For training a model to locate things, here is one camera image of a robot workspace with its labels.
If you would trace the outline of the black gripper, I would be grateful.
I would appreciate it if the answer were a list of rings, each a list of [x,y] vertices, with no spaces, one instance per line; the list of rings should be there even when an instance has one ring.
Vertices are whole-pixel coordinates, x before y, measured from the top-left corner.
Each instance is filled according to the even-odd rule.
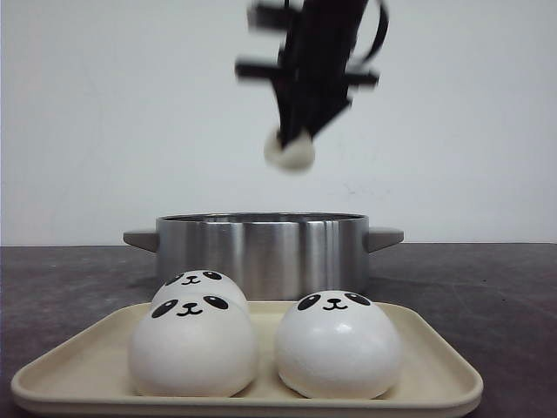
[[[276,63],[238,59],[235,74],[272,84],[278,102],[278,140],[288,146],[302,131],[315,137],[347,107],[350,85],[378,81],[372,73],[347,71],[367,1],[304,1],[298,9],[256,2],[248,27],[285,34]]]

